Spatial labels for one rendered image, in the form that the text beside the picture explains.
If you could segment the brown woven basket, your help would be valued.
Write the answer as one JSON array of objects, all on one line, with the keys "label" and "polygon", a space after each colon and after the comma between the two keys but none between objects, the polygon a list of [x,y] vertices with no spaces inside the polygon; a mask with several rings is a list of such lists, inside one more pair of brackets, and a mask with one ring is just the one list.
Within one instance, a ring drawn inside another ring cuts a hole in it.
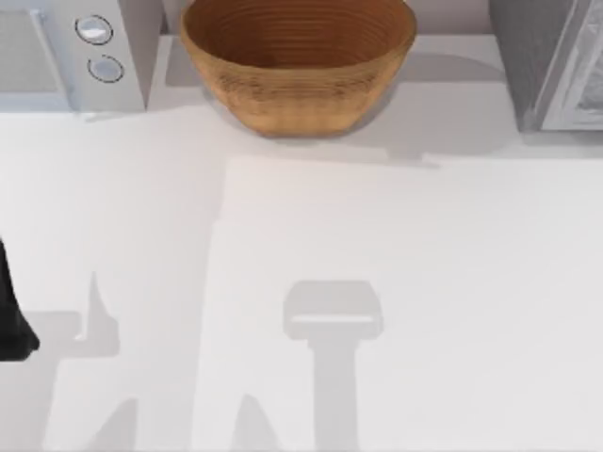
[{"label": "brown woven basket", "polygon": [[377,104],[416,39],[406,0],[192,0],[180,37],[214,97],[268,137],[327,137]]}]

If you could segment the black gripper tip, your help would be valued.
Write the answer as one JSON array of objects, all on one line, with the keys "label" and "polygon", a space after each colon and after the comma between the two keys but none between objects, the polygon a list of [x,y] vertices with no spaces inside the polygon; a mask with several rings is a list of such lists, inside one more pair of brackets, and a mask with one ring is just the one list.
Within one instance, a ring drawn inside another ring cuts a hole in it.
[{"label": "black gripper tip", "polygon": [[4,242],[0,239],[0,363],[23,362],[41,341],[16,298]]}]

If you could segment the silver microwave knob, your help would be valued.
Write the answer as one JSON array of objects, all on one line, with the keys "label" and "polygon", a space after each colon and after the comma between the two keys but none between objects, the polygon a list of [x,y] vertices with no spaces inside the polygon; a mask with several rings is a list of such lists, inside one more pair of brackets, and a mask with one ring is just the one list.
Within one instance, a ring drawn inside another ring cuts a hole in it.
[{"label": "silver microwave knob", "polygon": [[101,55],[90,58],[87,69],[95,80],[105,84],[117,83],[124,77],[123,65],[113,56]]},{"label": "silver microwave knob", "polygon": [[109,43],[114,35],[111,23],[100,15],[76,19],[74,30],[80,40],[97,46]]}]

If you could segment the pale microwave oven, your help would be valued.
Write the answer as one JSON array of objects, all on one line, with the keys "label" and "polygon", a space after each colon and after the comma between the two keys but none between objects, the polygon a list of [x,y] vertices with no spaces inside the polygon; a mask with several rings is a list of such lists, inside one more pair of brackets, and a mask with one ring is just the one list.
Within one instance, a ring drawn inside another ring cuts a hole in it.
[{"label": "pale microwave oven", "polygon": [[[78,38],[75,20],[90,15],[111,23],[109,43]],[[0,0],[0,112],[145,110],[163,22],[162,0]],[[89,74],[101,55],[121,62],[119,82]]]}]

